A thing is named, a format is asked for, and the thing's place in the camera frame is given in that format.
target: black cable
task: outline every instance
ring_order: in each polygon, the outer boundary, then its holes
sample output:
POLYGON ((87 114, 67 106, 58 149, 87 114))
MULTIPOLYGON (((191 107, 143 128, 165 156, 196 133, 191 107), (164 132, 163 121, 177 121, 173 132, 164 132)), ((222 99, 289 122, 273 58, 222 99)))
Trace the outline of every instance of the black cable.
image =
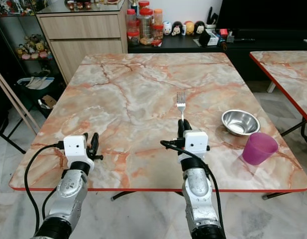
POLYGON ((28 181, 27 181, 27 176, 28 176, 28 172, 29 172, 29 168, 31 167, 34 159, 37 157, 37 155, 39 155, 39 153, 47 148, 53 148, 53 147, 58 147, 58 143, 55 143, 55 144, 51 144, 51 145, 47 145, 47 146, 44 146, 42 148, 40 148, 35 154, 34 156, 31 158, 31 160, 29 161, 26 169, 25 169, 25 174, 24 174, 24 184, 25 184, 25 190, 26 190, 26 193, 30 199, 30 201, 32 202, 32 205, 34 207, 34 210, 35 210, 35 216, 36 216, 36 225, 35 225, 35 233, 38 231, 39 229, 39 210, 38 210, 38 206, 35 202, 35 199, 33 198, 30 190, 29 190, 29 186, 28 186, 28 181))
POLYGON ((221 200, 220 200, 220 196, 219 196, 218 185, 217 185, 217 181, 216 181, 216 179, 214 177, 214 174, 212 173, 212 171, 210 170, 208 165, 206 163, 204 163, 204 161, 200 157, 196 156, 195 154, 193 154, 191 152, 188 152, 188 151, 186 151, 184 149, 181 149, 181 148, 173 146, 172 145, 174 143, 173 141, 162 140, 162 141, 160 141, 160 143, 163 146, 165 146, 166 149, 170 148, 170 149, 173 149, 175 151, 185 153, 185 154, 191 156, 192 158, 195 158, 195 159, 200 160, 202 162, 202 164, 204 166, 205 173, 208 173, 211 176, 213 184, 214 184, 216 200, 217 200, 218 219, 219 219, 219 223, 220 223, 220 225, 222 227, 222 232, 223 232, 224 238, 226 238, 225 230, 224 230, 223 217, 222 217, 222 208, 221 208, 221 200))
POLYGON ((46 203, 47 203, 48 199, 54 194, 54 192, 56 192, 56 189, 57 189, 57 187, 55 187, 55 188, 53 189, 53 191, 51 191, 51 192, 47 195, 47 197, 45 198, 45 200, 44 200, 44 202, 43 202, 43 205, 42 205, 43 220, 44 220, 45 217, 46 217, 46 215, 45 215, 46 203))

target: pink plastic cup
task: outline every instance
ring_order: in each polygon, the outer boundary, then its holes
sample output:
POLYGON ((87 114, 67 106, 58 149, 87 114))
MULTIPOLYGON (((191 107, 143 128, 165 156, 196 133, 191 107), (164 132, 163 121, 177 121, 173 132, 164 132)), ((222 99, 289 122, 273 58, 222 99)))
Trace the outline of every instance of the pink plastic cup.
POLYGON ((249 136, 243 151, 244 160, 252 165, 258 165, 277 152, 277 142, 265 133, 253 133, 249 136))

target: metal fork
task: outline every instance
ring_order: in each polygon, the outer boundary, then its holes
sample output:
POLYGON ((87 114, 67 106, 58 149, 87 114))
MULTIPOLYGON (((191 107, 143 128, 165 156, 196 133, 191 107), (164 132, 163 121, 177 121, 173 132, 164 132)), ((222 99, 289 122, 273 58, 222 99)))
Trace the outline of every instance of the metal fork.
POLYGON ((184 122, 185 92, 177 92, 177 107, 181 111, 181 118, 184 122))

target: metal bowl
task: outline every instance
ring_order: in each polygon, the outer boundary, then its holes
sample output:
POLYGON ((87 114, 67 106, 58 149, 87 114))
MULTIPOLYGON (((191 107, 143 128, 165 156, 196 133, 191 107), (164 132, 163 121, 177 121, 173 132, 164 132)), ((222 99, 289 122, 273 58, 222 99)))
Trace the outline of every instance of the metal bowl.
POLYGON ((251 135, 260 129, 258 120, 246 111, 226 111, 222 114, 222 122, 227 131, 236 136, 251 135))

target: television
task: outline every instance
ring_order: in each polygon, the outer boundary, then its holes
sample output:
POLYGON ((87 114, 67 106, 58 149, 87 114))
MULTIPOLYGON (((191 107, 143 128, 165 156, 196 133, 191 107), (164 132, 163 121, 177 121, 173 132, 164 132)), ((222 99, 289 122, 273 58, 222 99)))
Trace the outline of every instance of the television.
POLYGON ((223 0, 216 27, 238 38, 307 39, 307 0, 223 0))

